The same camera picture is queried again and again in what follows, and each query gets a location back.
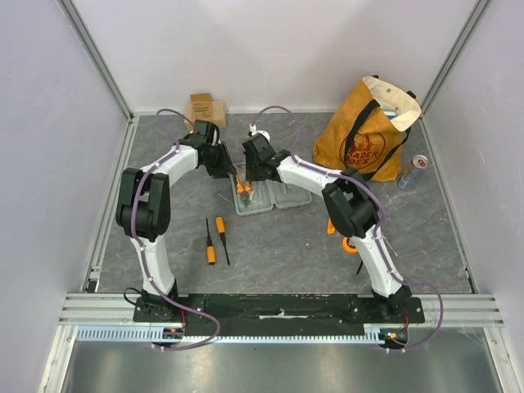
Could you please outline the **orange handled pliers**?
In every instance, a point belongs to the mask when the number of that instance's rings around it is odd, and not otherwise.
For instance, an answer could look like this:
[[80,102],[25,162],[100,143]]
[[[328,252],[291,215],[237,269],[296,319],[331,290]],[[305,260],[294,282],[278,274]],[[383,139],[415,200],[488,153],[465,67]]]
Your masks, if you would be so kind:
[[245,178],[241,178],[239,174],[236,175],[236,193],[241,199],[241,203],[244,207],[248,207],[254,197],[254,191],[251,186],[251,182]]

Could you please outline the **grey plastic tool case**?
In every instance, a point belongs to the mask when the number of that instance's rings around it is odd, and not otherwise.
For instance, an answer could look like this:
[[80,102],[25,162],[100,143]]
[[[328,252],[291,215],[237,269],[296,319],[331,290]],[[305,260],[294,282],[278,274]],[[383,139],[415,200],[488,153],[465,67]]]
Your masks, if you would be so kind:
[[[244,162],[235,164],[237,174],[246,178],[246,164]],[[279,183],[273,180],[251,182],[254,197],[248,207],[244,207],[240,197],[236,193],[235,176],[230,176],[233,189],[233,202],[235,211],[240,216],[256,215],[271,211],[273,208],[280,210],[306,206],[312,201],[312,195],[307,190]]]

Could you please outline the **orange screwdriver thin shaft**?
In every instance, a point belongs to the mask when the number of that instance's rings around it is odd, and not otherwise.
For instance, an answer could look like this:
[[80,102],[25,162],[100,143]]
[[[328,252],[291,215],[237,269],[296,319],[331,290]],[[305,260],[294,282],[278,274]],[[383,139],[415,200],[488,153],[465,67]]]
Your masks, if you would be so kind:
[[225,228],[224,219],[221,216],[218,216],[215,219],[215,223],[216,223],[216,228],[217,228],[217,231],[220,237],[220,241],[222,242],[222,245],[224,248],[224,253],[226,256],[227,264],[230,265],[230,259],[228,255],[228,249],[227,249],[226,228]]

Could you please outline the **orange screwdriver thick shaft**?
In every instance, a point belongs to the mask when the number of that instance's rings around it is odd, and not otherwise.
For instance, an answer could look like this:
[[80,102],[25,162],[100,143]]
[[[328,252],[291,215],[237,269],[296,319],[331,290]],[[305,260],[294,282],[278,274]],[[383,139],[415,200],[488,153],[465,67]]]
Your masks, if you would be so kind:
[[210,225],[208,219],[206,219],[206,256],[209,265],[214,265],[216,263],[216,253],[210,235]]

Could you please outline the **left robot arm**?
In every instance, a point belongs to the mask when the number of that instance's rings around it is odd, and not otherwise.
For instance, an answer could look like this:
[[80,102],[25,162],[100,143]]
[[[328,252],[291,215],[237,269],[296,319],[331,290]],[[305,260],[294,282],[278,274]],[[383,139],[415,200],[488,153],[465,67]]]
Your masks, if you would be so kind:
[[197,120],[193,131],[161,158],[139,169],[127,168],[121,175],[115,220],[135,247],[142,270],[140,297],[134,301],[135,322],[171,322],[187,310],[178,300],[165,233],[171,221],[171,187],[201,166],[211,178],[234,173],[219,127]]

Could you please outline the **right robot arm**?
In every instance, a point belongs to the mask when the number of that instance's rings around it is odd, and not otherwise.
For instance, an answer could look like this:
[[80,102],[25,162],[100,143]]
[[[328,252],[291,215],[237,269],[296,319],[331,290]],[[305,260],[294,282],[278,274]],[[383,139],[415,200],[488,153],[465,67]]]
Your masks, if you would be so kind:
[[266,132],[251,132],[242,146],[250,181],[273,180],[323,198],[332,225],[350,240],[368,271],[376,315],[384,322],[396,321],[412,292],[386,249],[381,230],[384,208],[360,172],[327,169],[289,151],[276,152]]

